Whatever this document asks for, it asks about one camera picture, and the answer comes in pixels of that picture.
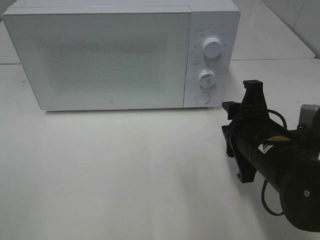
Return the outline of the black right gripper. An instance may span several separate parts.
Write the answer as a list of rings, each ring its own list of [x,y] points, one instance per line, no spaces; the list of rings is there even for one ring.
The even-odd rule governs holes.
[[[252,160],[254,151],[261,154],[275,144],[288,141],[287,123],[277,111],[267,108],[263,83],[259,80],[243,82],[245,95],[242,103],[226,101],[222,108],[227,112],[230,124],[222,126],[226,140],[226,152],[235,158],[241,183],[252,183],[258,165]]]

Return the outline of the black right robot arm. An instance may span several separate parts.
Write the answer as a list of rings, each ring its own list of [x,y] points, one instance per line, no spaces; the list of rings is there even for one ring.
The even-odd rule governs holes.
[[[243,82],[241,102],[222,104],[230,121],[222,126],[226,153],[238,166],[237,177],[251,183],[256,173],[278,193],[281,214],[296,228],[320,230],[320,107],[304,104],[297,128],[271,119],[263,83]]]

